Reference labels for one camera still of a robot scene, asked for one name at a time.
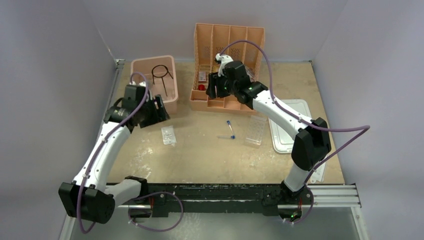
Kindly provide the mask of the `white plastic packet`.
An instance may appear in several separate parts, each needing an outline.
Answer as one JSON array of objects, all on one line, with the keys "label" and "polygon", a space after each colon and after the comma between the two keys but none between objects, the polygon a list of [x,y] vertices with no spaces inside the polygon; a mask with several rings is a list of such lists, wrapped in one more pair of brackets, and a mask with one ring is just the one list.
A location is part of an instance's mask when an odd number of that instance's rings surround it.
[{"label": "white plastic packet", "polygon": [[173,125],[162,127],[161,133],[164,145],[172,145],[177,142]]}]

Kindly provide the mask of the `black tripod ring stand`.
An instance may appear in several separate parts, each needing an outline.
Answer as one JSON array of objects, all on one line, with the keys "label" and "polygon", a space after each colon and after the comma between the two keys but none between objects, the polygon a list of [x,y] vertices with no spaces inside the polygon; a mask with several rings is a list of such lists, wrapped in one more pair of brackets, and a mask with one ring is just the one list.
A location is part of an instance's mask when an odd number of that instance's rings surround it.
[{"label": "black tripod ring stand", "polygon": [[[156,70],[157,68],[164,68],[164,69],[165,69],[165,73],[164,73],[164,74],[162,74],[162,75],[156,75],[155,70]],[[160,79],[161,79],[161,82],[162,82],[162,86],[163,86],[163,89],[164,89],[165,95],[166,95],[166,96],[168,96],[168,91],[167,91],[167,88],[166,88],[166,85],[165,85],[165,80],[164,80],[164,78],[165,78],[166,76],[169,76],[172,80],[174,79],[173,75],[172,75],[172,74],[170,73],[170,71],[169,71],[169,68],[168,68],[167,66],[163,65],[163,64],[158,64],[158,65],[156,65],[156,66],[154,66],[154,67],[152,68],[152,70],[151,70],[151,76],[152,76],[152,83],[153,83],[154,85],[155,85],[155,78],[160,78]]]}]

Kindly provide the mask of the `clear test tube rack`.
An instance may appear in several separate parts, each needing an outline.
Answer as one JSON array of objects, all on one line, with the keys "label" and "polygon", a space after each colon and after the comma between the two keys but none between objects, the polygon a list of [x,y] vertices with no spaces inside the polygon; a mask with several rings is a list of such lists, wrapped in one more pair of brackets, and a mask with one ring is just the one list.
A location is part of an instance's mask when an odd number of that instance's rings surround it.
[{"label": "clear test tube rack", "polygon": [[252,115],[245,134],[245,142],[253,146],[262,144],[267,119]]}]

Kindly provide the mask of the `blue-capped test tube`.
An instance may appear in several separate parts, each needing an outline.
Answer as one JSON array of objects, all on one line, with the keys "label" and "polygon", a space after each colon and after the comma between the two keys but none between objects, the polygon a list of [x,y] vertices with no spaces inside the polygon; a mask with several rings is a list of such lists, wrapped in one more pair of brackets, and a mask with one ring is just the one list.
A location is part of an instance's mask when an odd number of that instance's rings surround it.
[{"label": "blue-capped test tube", "polygon": [[226,123],[227,123],[227,125],[228,125],[228,127],[229,127],[229,129],[230,129],[230,131],[231,131],[231,134],[232,134],[233,136],[235,136],[234,130],[233,130],[232,125],[231,125],[231,122],[230,122],[229,120],[227,120],[227,121],[226,121]]},{"label": "blue-capped test tube", "polygon": [[234,135],[218,135],[217,138],[221,139],[235,139]]}]

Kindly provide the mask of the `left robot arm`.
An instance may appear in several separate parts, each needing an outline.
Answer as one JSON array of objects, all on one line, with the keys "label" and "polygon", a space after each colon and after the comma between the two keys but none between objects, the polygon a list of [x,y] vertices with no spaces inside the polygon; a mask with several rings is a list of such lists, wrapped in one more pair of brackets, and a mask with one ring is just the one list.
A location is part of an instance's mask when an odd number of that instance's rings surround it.
[{"label": "left robot arm", "polygon": [[68,216],[94,223],[107,223],[115,208],[132,200],[138,205],[149,199],[147,181],[128,176],[107,186],[107,179],[123,144],[136,126],[148,127],[168,120],[162,97],[153,95],[145,83],[128,84],[124,96],[105,113],[100,136],[88,160],[70,183],[63,182],[59,197]]}]

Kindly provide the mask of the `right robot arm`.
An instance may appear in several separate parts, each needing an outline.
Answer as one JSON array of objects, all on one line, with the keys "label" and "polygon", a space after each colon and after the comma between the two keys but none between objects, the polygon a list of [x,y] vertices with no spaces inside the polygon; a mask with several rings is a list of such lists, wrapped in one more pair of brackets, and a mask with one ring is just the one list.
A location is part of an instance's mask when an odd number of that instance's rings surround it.
[{"label": "right robot arm", "polygon": [[219,70],[209,74],[206,94],[211,98],[230,95],[252,110],[266,115],[293,140],[293,166],[283,180],[280,196],[288,204],[300,198],[300,190],[313,167],[331,151],[330,136],[323,118],[312,119],[275,98],[259,81],[251,81],[245,65],[239,60],[218,60]]}]

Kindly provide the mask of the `red round object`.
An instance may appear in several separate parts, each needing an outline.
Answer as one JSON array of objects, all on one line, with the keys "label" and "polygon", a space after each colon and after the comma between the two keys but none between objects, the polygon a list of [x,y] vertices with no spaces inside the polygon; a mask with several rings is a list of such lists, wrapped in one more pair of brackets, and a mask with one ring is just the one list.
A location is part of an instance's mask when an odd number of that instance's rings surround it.
[{"label": "red round object", "polygon": [[205,88],[205,86],[204,86],[203,84],[199,84],[199,85],[198,85],[198,90],[199,90],[199,91],[205,91],[205,89],[206,89],[206,88]]}]

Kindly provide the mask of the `pink plastic bin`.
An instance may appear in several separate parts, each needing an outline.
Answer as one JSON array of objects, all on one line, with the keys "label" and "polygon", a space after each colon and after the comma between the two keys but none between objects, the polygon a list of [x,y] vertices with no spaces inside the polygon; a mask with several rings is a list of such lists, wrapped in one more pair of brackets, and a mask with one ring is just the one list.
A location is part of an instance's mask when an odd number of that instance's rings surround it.
[{"label": "pink plastic bin", "polygon": [[[156,65],[165,65],[168,67],[174,79],[168,75],[164,78],[168,96],[165,95],[162,80],[155,78],[155,84],[152,81],[151,70]],[[177,86],[177,76],[175,68],[175,60],[171,55],[155,56],[148,58],[139,58],[131,62],[130,72],[142,73],[148,80],[149,89],[153,95],[161,95],[166,111],[169,114],[176,114],[178,111],[177,101],[179,99],[179,91]],[[160,76],[166,72],[162,67],[158,67],[155,71]]]}]

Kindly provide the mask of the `pink file organizer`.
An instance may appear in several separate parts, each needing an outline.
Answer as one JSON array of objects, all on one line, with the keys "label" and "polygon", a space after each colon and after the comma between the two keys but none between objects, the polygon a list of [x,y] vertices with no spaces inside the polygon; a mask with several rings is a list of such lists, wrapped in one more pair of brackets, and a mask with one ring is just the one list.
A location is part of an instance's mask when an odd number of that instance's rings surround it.
[{"label": "pink file organizer", "polygon": [[[258,79],[263,55],[250,42],[263,48],[265,29],[263,27],[209,23],[195,25],[195,74],[189,98],[192,110],[238,115],[254,115],[256,113],[255,110],[239,103],[233,95],[210,99],[206,94],[209,74],[219,70],[215,56],[222,51],[233,60],[242,61],[252,80]],[[198,90],[198,85],[204,85],[205,91]]]}]

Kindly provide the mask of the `white plastic lid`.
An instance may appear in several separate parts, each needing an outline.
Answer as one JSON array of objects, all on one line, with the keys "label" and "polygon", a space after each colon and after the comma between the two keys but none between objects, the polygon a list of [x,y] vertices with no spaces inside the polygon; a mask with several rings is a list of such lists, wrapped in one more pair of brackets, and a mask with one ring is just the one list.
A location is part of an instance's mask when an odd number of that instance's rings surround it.
[{"label": "white plastic lid", "polygon": [[[312,117],[310,108],[307,102],[303,99],[282,99],[282,101],[299,112],[302,115]],[[290,154],[293,149],[294,140],[291,136],[283,130],[280,126],[278,126],[274,121],[268,118],[271,139],[273,143],[273,149],[279,154]]]}]

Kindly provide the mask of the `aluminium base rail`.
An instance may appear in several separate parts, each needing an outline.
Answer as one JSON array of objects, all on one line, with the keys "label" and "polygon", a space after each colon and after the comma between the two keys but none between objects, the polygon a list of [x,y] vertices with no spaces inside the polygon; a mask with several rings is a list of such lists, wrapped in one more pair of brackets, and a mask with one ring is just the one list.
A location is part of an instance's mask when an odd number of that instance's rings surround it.
[{"label": "aluminium base rail", "polygon": [[104,189],[62,183],[58,193],[67,213],[62,240],[69,240],[84,220],[107,223],[120,207],[128,209],[131,224],[146,210],[154,218],[170,213],[262,214],[290,225],[300,223],[317,208],[348,208],[359,239],[369,238],[355,185],[312,184],[290,192],[281,183],[148,183],[131,177]]}]

